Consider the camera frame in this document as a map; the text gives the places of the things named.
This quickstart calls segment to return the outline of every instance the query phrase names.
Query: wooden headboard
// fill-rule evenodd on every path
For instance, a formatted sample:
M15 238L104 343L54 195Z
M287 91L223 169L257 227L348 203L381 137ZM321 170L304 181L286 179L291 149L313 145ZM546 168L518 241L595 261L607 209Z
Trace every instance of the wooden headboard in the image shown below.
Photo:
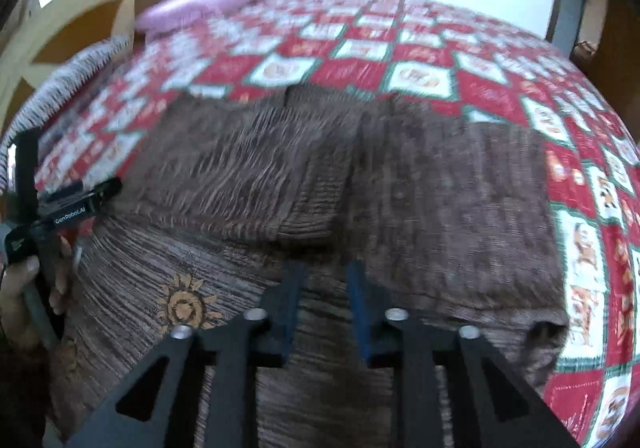
M0 128L60 64L110 36L133 34L137 14L160 0L53 0L0 56Z

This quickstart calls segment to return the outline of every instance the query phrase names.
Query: finger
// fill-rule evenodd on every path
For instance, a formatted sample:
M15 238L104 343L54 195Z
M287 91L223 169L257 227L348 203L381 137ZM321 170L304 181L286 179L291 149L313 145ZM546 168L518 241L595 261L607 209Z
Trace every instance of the finger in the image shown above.
M49 305L55 314L63 314L65 312L64 300L60 291L56 288L51 290L51 294L49 295Z
M16 351L30 352L40 345L40 335L32 324L27 325L17 336L9 339Z
M69 289L69 272L71 262L68 259L59 258L56 260L56 289L60 294L66 294Z
M62 258L72 258L74 256L74 250L71 248L65 237L60 237L60 253Z
M22 288L32 282L40 271L37 256L30 256L24 262L6 268L0 287L0 300L14 300L20 296Z
M31 322L31 317L22 298L11 298L0 307L2 328L6 337L13 341L19 338Z

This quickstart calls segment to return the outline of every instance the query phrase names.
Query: bedspread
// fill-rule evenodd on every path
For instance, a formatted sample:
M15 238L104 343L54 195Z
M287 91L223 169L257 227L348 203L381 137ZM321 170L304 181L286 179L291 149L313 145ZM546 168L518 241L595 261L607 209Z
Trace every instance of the bedspread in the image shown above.
M535 128L570 334L545 401L584 446L640 397L640 165L622 120L550 44L429 0L267 0L151 43L46 157L41 189L124 174L181 91L247 103L303 81L365 100L402 92L469 121Z

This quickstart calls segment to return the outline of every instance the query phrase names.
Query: brown patterned fabric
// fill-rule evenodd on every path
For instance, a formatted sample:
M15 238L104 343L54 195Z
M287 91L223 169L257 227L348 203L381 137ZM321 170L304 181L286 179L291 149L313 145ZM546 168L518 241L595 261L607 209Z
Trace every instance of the brown patterned fabric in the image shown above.
M83 248L74 362L52 364L63 433L168 326L223 324L293 255L308 280L290 364L258 372L264 446L388 445L390 373L358 360L344 258L425 321L480 326L542 391L567 318L535 132L295 86L186 96L138 157Z

